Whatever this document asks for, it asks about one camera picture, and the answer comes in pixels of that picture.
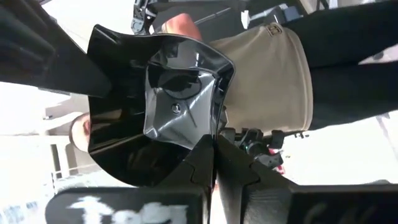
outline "person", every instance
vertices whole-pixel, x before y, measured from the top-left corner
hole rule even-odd
[[[398,109],[398,62],[359,64],[398,43],[398,1],[314,12],[210,42],[236,67],[228,126],[307,131]],[[162,32],[201,40],[188,14]]]
[[[90,113],[77,116],[71,123],[69,129],[69,141],[75,148],[87,152],[90,141]]]

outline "black clamp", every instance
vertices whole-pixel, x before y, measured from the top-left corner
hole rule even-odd
[[[149,27],[155,21],[156,13],[148,9],[149,0],[135,0],[131,29],[135,35],[150,35]]]
[[[243,128],[241,133],[237,133],[234,128],[223,128],[220,134],[269,169],[274,169],[284,163],[279,152],[271,154],[269,151],[270,148],[282,148],[285,138],[283,131],[272,131],[272,136],[269,138],[263,138],[260,129]]]

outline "black fabric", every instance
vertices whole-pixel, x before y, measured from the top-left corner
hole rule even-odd
[[[311,130],[398,109],[398,62],[358,63],[398,43],[398,1],[314,12],[288,22],[313,85]]]
[[[311,130],[398,110],[398,62],[318,68],[311,73]]]

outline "bolt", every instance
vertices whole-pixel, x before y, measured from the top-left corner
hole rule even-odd
[[[178,103],[174,103],[172,105],[172,111],[174,114],[180,114],[181,113],[181,106]]]

